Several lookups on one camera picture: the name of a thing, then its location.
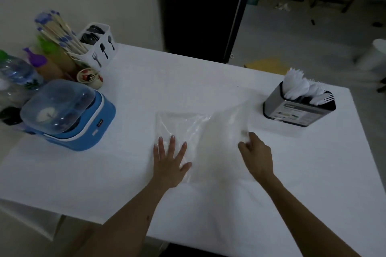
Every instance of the purple bottle cap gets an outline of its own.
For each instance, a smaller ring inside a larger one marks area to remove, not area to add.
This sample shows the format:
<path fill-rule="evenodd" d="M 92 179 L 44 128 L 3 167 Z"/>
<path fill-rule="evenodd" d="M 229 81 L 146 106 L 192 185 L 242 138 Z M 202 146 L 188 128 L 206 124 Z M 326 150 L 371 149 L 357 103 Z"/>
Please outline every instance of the purple bottle cap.
<path fill-rule="evenodd" d="M 32 53 L 29 48 L 23 50 L 28 53 L 28 60 L 33 67 L 40 67 L 47 63 L 47 58 L 43 55 Z"/>

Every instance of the transparent lid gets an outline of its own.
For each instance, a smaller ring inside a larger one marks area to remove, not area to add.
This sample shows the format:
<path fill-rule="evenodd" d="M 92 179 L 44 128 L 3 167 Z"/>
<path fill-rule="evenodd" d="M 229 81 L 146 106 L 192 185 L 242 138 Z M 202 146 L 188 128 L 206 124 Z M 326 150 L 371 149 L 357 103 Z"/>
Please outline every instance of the transparent lid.
<path fill-rule="evenodd" d="M 94 90 L 84 84 L 52 80 L 22 107 L 20 117 L 32 128 L 59 134 L 76 122 L 94 98 Z"/>

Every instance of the person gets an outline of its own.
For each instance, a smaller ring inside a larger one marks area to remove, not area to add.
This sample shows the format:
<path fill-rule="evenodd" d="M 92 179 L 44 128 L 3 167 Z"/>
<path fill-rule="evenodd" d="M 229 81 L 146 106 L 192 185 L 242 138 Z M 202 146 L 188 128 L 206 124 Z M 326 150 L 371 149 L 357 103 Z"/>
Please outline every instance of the person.
<path fill-rule="evenodd" d="M 272 199 L 302 255 L 360 257 L 283 186 L 273 171 L 271 148 L 256 134 L 250 132 L 249 137 L 250 142 L 238 144 L 245 165 Z M 77 257 L 134 257 L 139 254 L 157 204 L 192 167 L 189 162 L 180 168 L 187 144 L 185 142 L 174 157 L 175 143 L 172 136 L 166 152 L 163 139 L 159 138 L 158 145 L 153 148 L 151 181 L 88 239 Z"/>

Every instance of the person's left hand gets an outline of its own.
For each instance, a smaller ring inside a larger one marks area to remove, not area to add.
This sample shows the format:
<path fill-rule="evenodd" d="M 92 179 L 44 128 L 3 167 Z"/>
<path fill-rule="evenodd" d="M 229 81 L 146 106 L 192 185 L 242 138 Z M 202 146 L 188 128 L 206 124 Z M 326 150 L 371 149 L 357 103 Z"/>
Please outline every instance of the person's left hand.
<path fill-rule="evenodd" d="M 180 169 L 182 158 L 185 155 L 187 144 L 184 142 L 179 153 L 174 158 L 174 150 L 176 146 L 176 138 L 174 135 L 170 138 L 169 149 L 165 154 L 163 138 L 158 138 L 158 146 L 154 145 L 154 170 L 152 181 L 156 182 L 164 189 L 176 187 L 184 178 L 186 172 L 192 166 L 191 162 L 188 162 Z"/>

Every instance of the green bottle cap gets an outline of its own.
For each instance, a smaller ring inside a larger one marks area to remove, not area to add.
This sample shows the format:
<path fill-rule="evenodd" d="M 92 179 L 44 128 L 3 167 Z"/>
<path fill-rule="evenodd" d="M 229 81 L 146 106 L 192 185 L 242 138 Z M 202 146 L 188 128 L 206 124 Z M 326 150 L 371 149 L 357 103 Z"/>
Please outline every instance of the green bottle cap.
<path fill-rule="evenodd" d="M 0 60 L 5 60 L 8 58 L 7 52 L 0 50 Z"/>
<path fill-rule="evenodd" d="M 54 42 L 47 41 L 41 36 L 37 36 L 37 39 L 39 40 L 40 47 L 45 54 L 55 53 L 59 49 L 59 46 Z"/>

